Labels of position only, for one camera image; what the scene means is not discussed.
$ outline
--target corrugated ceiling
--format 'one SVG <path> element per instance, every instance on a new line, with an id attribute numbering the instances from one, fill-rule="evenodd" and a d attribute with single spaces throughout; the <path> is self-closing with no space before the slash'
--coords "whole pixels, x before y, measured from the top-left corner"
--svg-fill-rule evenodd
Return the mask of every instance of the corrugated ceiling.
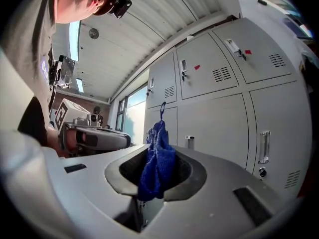
<path id="1" fill-rule="evenodd" d="M 221 10 L 218 0 L 132 2 L 122 19 L 104 15 L 81 22 L 76 73 L 83 80 L 86 94 L 110 97 L 129 73 L 165 40 L 196 20 Z M 90 38 L 91 28 L 99 30 L 98 39 Z M 53 40 L 57 58 L 61 54 L 58 43 L 65 38 L 65 31 L 57 31 L 56 35 L 59 36 Z"/>

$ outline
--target black band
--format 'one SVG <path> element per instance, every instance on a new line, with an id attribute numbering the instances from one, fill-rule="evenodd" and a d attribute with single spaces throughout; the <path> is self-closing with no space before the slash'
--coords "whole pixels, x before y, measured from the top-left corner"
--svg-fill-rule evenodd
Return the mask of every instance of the black band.
<path id="1" fill-rule="evenodd" d="M 83 141 L 83 132 L 76 131 L 75 138 L 76 138 L 77 143 L 84 143 L 84 141 Z"/>

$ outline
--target locker handle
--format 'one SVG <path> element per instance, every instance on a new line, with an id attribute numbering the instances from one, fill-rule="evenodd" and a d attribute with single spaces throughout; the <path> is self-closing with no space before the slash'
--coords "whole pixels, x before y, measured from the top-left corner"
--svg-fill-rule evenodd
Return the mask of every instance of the locker handle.
<path id="1" fill-rule="evenodd" d="M 260 133 L 260 152 L 258 164 L 269 162 L 270 131 Z"/>
<path id="2" fill-rule="evenodd" d="M 154 87 L 154 78 L 151 78 L 151 89 Z"/>
<path id="3" fill-rule="evenodd" d="M 183 59 L 183 60 L 180 61 L 180 67 L 181 67 L 182 73 L 188 71 L 188 69 L 187 69 L 187 63 L 186 63 L 186 60 L 185 60 L 185 59 Z"/>

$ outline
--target white cabinet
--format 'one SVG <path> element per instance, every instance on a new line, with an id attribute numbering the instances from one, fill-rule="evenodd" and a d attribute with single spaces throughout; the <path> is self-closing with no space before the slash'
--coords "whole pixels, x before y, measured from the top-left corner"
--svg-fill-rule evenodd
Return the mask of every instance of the white cabinet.
<path id="1" fill-rule="evenodd" d="M 223 25 L 213 31 L 226 45 L 231 39 L 245 54 L 238 57 L 228 45 L 226 47 L 238 64 L 246 83 L 263 81 L 291 74 L 293 66 L 278 44 L 260 27 L 243 18 Z"/>
<path id="2" fill-rule="evenodd" d="M 311 117 L 306 93 L 298 82 L 251 91 L 257 123 L 253 174 L 264 167 L 265 183 L 286 199 L 296 197 L 304 181 L 311 149 Z M 269 162 L 259 164 L 261 136 L 270 131 Z"/>
<path id="3" fill-rule="evenodd" d="M 176 101 L 176 80 L 173 53 L 169 53 L 150 67 L 149 95 L 146 99 L 147 108 L 160 106 Z"/>
<path id="4" fill-rule="evenodd" d="M 241 94 L 179 106 L 178 146 L 194 136 L 194 149 L 233 161 L 244 169 L 248 155 L 248 124 Z"/>
<path id="5" fill-rule="evenodd" d="M 160 121 L 160 110 L 147 111 L 144 122 L 144 143 L 146 140 L 146 133 L 156 122 Z M 163 121 L 165 121 L 165 128 L 168 131 L 169 143 L 177 145 L 177 107 L 165 109 L 163 113 Z"/>
<path id="6" fill-rule="evenodd" d="M 181 79 L 182 99 L 237 86 L 226 57 L 206 33 L 176 50 Z"/>

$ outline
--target window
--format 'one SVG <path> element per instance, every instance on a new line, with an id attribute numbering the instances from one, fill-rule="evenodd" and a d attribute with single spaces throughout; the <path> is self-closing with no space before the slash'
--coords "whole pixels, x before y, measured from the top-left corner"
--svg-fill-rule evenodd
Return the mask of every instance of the window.
<path id="1" fill-rule="evenodd" d="M 134 144 L 143 143 L 147 85 L 143 85 L 119 103 L 116 130 L 130 135 Z"/>

